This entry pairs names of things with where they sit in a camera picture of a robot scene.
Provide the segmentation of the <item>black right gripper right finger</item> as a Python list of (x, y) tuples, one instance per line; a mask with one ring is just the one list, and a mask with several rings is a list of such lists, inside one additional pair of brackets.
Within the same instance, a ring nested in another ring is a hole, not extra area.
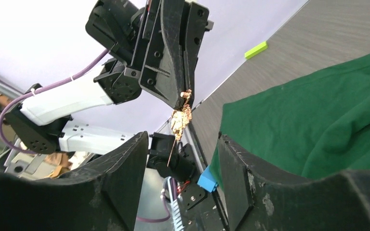
[(370, 231), (370, 170), (310, 180), (220, 134), (218, 155), (232, 231)]

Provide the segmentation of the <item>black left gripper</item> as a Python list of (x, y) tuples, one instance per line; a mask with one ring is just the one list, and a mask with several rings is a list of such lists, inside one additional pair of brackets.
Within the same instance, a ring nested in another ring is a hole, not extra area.
[(148, 0), (143, 8), (128, 0), (99, 0), (85, 29), (112, 58), (94, 81), (114, 104), (146, 91), (178, 110), (184, 104), (180, 93), (192, 90), (192, 105), (208, 16), (207, 8), (183, 0)]

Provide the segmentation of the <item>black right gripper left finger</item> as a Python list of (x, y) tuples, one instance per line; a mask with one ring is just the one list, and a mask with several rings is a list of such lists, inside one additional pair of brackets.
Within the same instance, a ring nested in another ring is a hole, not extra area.
[(148, 133), (56, 179), (0, 171), (0, 231), (132, 231)]

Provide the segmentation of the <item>gold brooch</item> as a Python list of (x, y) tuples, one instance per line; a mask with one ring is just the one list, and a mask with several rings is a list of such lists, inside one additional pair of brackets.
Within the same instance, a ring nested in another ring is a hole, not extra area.
[(169, 155), (167, 166), (169, 166), (169, 163), (171, 161), (173, 149), (176, 145), (176, 142), (181, 140), (184, 129), (192, 120), (192, 109), (189, 104), (190, 98), (192, 96), (192, 90), (188, 89), (184, 92), (181, 92), (180, 96), (185, 99), (185, 103), (181, 109), (174, 110), (171, 116), (171, 130), (173, 135), (175, 136), (175, 141)]

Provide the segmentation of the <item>green garment cloth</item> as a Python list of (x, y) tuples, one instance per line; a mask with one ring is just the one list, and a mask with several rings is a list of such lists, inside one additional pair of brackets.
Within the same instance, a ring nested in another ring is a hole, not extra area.
[(224, 104), (220, 131), (301, 177), (370, 169), (370, 54)]

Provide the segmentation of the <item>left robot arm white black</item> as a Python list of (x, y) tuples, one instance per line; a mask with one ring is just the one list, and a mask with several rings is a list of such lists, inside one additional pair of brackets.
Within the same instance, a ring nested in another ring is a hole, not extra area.
[(90, 64), (80, 73), (41, 87), (8, 105), (8, 122), (28, 153), (106, 154), (130, 138), (108, 128), (73, 119), (89, 108), (118, 105), (146, 91), (173, 109), (168, 152), (152, 152), (151, 167), (162, 176), (188, 180), (193, 167), (176, 153), (192, 120), (195, 69), (204, 34), (213, 27), (209, 9), (185, 0), (149, 0), (137, 8), (128, 0), (99, 0), (86, 32), (111, 55), (98, 71)]

